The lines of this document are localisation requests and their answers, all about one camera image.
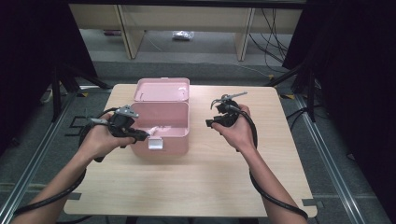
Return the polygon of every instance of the forearm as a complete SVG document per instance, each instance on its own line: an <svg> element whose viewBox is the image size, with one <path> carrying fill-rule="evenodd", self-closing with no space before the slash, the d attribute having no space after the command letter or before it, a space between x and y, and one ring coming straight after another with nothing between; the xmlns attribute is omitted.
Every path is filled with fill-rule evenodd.
<svg viewBox="0 0 396 224"><path fill-rule="evenodd" d="M77 153L29 204L46 200L68 189L78 180L91 161L91 158L85 157L82 153ZM55 223L64 208L66 200L67 197L63 197L54 203L23 213L15 217L12 223Z"/></svg>
<svg viewBox="0 0 396 224"><path fill-rule="evenodd" d="M266 193L283 203L297 206L256 149L244 150L242 155L247 161L250 172L253 174L256 182ZM300 215L271 203L264 198L262 200L272 223L306 223L306 220Z"/></svg>

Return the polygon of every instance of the metal frame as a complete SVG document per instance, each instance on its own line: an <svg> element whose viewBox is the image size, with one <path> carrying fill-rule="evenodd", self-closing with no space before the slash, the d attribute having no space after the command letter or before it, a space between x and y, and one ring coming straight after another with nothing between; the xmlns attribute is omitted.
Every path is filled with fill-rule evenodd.
<svg viewBox="0 0 396 224"><path fill-rule="evenodd" d="M295 99L299 109L306 108L304 98L301 95L296 94ZM318 130L317 124L315 122L312 122L306 113L304 113L304 121L306 127L311 133L312 138L314 139L320 157L323 160L327 172L329 173L329 176L332 180L332 184L334 185L340 197L340 200L346 209L346 213L349 216L351 223L353 224L367 223L361 213L361 210L359 209L356 200L352 195L352 192L350 191L345 179L341 175L340 170L338 169L334 159L332 158L332 153L327 148L326 143L324 142L320 134L320 131Z"/></svg>
<svg viewBox="0 0 396 224"><path fill-rule="evenodd" d="M46 156L49 146L52 143L55 134L58 132L68 108L74 99L76 99L76 96L76 92L69 92L69 94L66 96L64 101L64 109L62 110L59 117L50 124L49 129L41 140L40 145L37 147L35 154L33 155L32 159L30 159L19 181L15 184L14 189L8 195L6 202L3 204L0 210L0 220L2 224L7 224L12 219L13 212L20 204L30 181L35 176L35 173L37 172L41 162Z"/></svg>
<svg viewBox="0 0 396 224"><path fill-rule="evenodd" d="M136 5L169 7L265 7L302 9L305 7L325 7L332 1L306 0L60 0L68 4L95 5Z"/></svg>

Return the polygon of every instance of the box lid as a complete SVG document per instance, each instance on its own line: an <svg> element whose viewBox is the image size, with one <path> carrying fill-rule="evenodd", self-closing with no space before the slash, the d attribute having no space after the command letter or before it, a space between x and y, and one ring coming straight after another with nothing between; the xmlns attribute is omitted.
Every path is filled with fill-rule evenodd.
<svg viewBox="0 0 396 224"><path fill-rule="evenodd" d="M137 82L136 102L187 102L190 81L184 77L142 78Z"/></svg>

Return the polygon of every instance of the box latch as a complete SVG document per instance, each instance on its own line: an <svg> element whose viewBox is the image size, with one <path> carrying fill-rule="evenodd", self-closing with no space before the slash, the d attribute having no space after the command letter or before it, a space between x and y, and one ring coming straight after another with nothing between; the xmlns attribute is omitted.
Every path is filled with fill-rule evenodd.
<svg viewBox="0 0 396 224"><path fill-rule="evenodd" d="M163 139L159 136L152 136L148 138L148 149L160 150L163 149Z"/></svg>

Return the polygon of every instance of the small white object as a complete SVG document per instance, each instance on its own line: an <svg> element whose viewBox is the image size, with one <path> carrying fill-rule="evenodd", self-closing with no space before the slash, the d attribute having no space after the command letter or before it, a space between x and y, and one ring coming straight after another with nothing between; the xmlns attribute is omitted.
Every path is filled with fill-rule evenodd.
<svg viewBox="0 0 396 224"><path fill-rule="evenodd" d="M191 40L194 38L194 31L174 31L172 37L175 40Z"/></svg>
<svg viewBox="0 0 396 224"><path fill-rule="evenodd" d="M158 129L158 126L154 126L150 130L148 130L147 133L149 135L154 135L154 133L157 131L157 129Z"/></svg>
<svg viewBox="0 0 396 224"><path fill-rule="evenodd" d="M163 149L163 139L161 137L150 137L148 139L148 149L150 150Z"/></svg>

